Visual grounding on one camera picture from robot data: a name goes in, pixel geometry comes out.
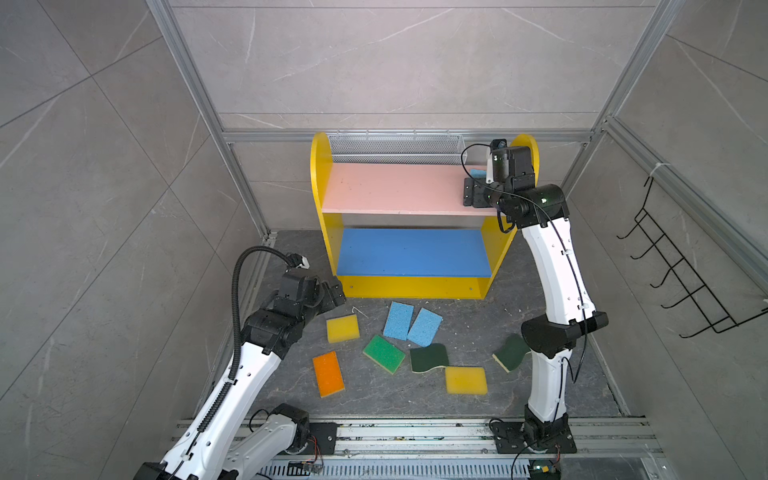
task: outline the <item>floor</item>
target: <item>floor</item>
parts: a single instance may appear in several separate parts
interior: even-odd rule
[[[323,236],[319,231],[283,230],[276,248],[301,253],[321,278],[330,277],[330,266]],[[259,297],[277,288],[283,267],[278,259],[267,267]],[[305,329],[303,338],[288,352],[257,397],[253,408],[271,409],[281,402],[313,415],[495,415],[519,416],[531,389],[531,362],[524,361],[506,373],[492,358],[506,336],[519,333],[520,324],[545,310],[544,293],[533,257],[522,236],[515,238],[502,268],[485,300],[403,300],[427,308],[441,316],[435,343],[448,348],[457,366],[482,366],[488,380],[486,396],[456,396],[445,391],[441,369],[424,374],[410,371],[408,359],[394,375],[362,354],[371,338],[381,334],[391,300],[348,299],[346,305],[316,317]],[[326,339],[325,320],[357,313],[360,338],[331,346]],[[407,352],[409,342],[388,339]],[[321,399],[318,394],[312,358],[335,350],[339,357],[346,389]],[[581,342],[574,358],[581,352]],[[575,417],[620,415],[608,388],[605,375],[592,349],[574,385],[567,387],[566,406]]]

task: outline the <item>blue sponge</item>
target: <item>blue sponge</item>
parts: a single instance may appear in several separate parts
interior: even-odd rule
[[[384,325],[384,336],[391,339],[405,340],[408,336],[408,327],[411,326],[413,306],[404,303],[392,302],[389,315]]]
[[[437,313],[422,308],[416,316],[416,321],[408,332],[408,340],[419,346],[429,346],[435,338],[442,317]]]

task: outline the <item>pink shelf board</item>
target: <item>pink shelf board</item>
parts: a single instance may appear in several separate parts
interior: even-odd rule
[[[323,212],[496,215],[493,208],[463,205],[466,176],[460,165],[333,164]]]

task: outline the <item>hook rack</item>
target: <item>hook rack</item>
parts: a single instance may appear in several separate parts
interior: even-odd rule
[[[711,329],[715,333],[727,332],[728,330],[730,330],[730,329],[732,329],[734,327],[743,325],[744,323],[747,323],[747,322],[749,322],[751,320],[754,320],[754,319],[756,319],[759,316],[766,315],[768,313],[768,307],[762,309],[760,311],[760,313],[758,313],[756,315],[753,315],[750,318],[748,318],[746,320],[743,320],[741,322],[737,322],[730,315],[730,313],[725,308],[725,306],[720,302],[720,299],[717,298],[717,296],[714,294],[712,289],[709,288],[707,283],[704,282],[704,280],[701,278],[701,275],[699,275],[699,273],[696,271],[694,266],[691,265],[690,262],[688,261],[688,259],[682,254],[682,252],[680,252],[680,249],[677,248],[677,245],[675,245],[675,242],[673,242],[672,239],[669,238],[667,233],[664,232],[664,229],[661,228],[661,225],[659,225],[658,222],[650,215],[650,213],[648,213],[648,210],[645,209],[645,204],[648,202],[648,195],[650,194],[650,188],[653,186],[653,184],[654,184],[654,179],[652,177],[648,177],[648,179],[645,180],[645,183],[643,184],[643,186],[645,187],[647,185],[648,189],[645,192],[645,199],[643,200],[643,206],[640,208],[640,211],[637,212],[637,214],[634,216],[634,227],[632,227],[632,230],[630,230],[629,233],[627,233],[623,237],[620,237],[620,236],[617,235],[616,238],[618,238],[619,240],[623,240],[623,239],[629,237],[632,234],[632,232],[634,232],[637,228],[639,228],[643,232],[645,237],[650,241],[650,247],[648,247],[639,257],[635,257],[635,256],[630,256],[630,257],[633,260],[639,260],[639,259],[645,257],[645,255],[648,252],[650,252],[651,250],[656,250],[659,253],[659,255],[661,256],[662,260],[664,260],[664,262],[667,264],[667,272],[664,274],[664,278],[661,279],[661,282],[659,282],[658,285],[654,285],[654,284],[651,283],[650,286],[652,286],[653,288],[659,288],[660,286],[664,285],[664,282],[667,281],[667,278],[669,277],[669,275],[671,273],[671,274],[673,274],[675,276],[675,278],[677,278],[677,281],[680,282],[680,285],[683,286],[683,289],[685,290],[685,293],[686,293],[686,295],[683,298],[679,299],[677,302],[675,302],[675,303],[673,303],[672,305],[669,305],[669,306],[662,305],[661,308],[664,308],[664,309],[674,308],[675,306],[680,305],[683,301],[685,301],[685,300],[690,298],[691,300],[693,300],[694,305],[696,305],[696,308],[698,308],[698,310],[701,313],[701,315],[707,321],[707,326],[705,326],[703,329],[701,329],[701,330],[699,330],[699,331],[697,331],[695,333],[692,333],[690,335],[680,335],[680,338],[689,339],[689,338],[694,337],[694,336],[698,335],[699,333],[705,332],[705,331],[707,331],[709,329]],[[656,226],[656,228],[661,232],[661,235],[656,240],[653,240],[650,237],[650,235],[648,234],[648,232],[645,230],[645,228],[641,225],[641,222],[643,220],[646,220],[646,219],[648,219],[649,221],[653,222],[653,224]],[[672,247],[677,252],[677,254],[680,255],[680,259],[678,261],[674,262],[674,263],[671,263],[670,260],[664,255],[664,253],[658,247],[659,242],[662,241],[662,239],[665,239],[665,238],[672,245]],[[686,283],[683,281],[683,279],[680,278],[680,275],[677,274],[677,271],[675,270],[675,268],[678,267],[679,265],[681,265],[682,263],[684,263],[686,266],[688,266],[688,268],[690,268],[690,270],[692,272],[694,272],[694,274],[696,275],[696,278],[700,282],[700,285],[697,286],[695,289],[689,288],[689,286],[686,285]],[[726,314],[725,317],[717,320],[716,322],[712,322],[710,320],[710,317],[704,312],[704,310],[701,307],[699,301],[697,301],[696,297],[694,296],[695,293],[698,293],[701,290],[704,290],[705,293],[709,293],[709,295],[711,295],[711,297],[715,300],[715,302],[717,302],[717,305],[719,305],[720,308],[725,312],[725,314]]]

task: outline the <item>blue shelf board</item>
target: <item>blue shelf board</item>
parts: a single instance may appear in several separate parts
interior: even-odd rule
[[[336,274],[490,278],[480,230],[345,228]]]

